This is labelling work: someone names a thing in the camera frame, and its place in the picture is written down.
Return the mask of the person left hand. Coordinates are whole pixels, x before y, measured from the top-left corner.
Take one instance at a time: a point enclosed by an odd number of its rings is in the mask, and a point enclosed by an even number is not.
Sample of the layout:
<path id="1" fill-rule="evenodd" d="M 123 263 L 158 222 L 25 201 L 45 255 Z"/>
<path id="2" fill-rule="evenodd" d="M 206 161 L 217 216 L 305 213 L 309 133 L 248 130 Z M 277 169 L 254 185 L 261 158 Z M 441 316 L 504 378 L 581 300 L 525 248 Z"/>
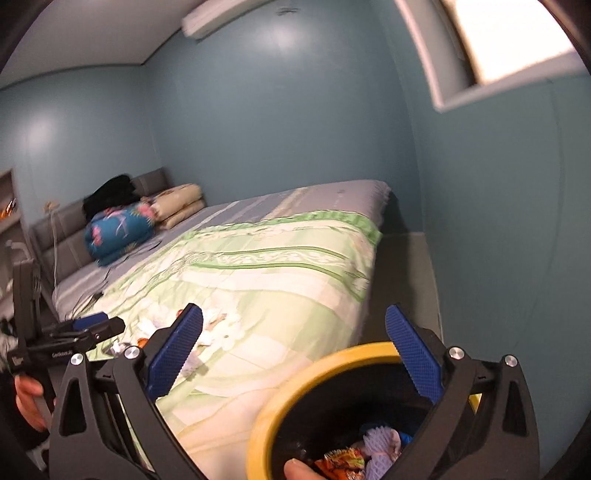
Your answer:
<path id="1" fill-rule="evenodd" d="M 26 375 L 16 376 L 14 385 L 16 405 L 25 421 L 38 432 L 47 431 L 47 422 L 36 404 L 37 400 L 44 400 L 42 385 L 37 380 Z"/>

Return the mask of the person right hand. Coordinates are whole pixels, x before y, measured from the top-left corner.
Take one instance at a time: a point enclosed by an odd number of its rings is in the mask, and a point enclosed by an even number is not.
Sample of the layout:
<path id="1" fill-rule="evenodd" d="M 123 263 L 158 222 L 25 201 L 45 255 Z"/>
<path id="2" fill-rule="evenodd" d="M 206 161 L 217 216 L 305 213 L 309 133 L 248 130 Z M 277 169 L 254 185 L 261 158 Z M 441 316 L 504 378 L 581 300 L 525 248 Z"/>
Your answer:
<path id="1" fill-rule="evenodd" d="M 297 459 L 290 459 L 284 464 L 283 474 L 287 480 L 325 480 L 325 477 Z"/>

